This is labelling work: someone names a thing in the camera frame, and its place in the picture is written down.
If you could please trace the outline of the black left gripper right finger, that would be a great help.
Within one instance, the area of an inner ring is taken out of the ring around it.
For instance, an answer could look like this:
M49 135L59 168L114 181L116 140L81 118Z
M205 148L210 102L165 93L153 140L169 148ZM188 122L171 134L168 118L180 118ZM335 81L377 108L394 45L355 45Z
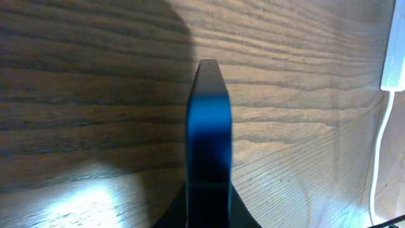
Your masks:
M261 228L247 209L234 185L232 185L231 197L230 228Z

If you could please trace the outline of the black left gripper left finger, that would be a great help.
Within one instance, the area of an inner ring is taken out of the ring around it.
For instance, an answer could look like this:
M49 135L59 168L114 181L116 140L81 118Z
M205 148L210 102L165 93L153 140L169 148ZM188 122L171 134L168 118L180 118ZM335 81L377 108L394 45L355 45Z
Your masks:
M151 228L186 228L187 202L185 184L178 190L169 207Z

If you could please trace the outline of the blue Galaxy smartphone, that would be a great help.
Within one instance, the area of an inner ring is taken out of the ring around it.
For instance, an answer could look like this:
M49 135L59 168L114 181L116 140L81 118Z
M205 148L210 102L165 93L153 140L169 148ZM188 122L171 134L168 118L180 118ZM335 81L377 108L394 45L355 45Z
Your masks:
M216 60L201 60L186 114L187 227L229 227L232 113Z

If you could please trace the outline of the white power strip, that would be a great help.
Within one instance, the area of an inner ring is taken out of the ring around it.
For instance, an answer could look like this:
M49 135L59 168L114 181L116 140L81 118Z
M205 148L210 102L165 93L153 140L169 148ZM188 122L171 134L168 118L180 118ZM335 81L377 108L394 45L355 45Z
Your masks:
M404 0L395 0L380 89L404 90Z

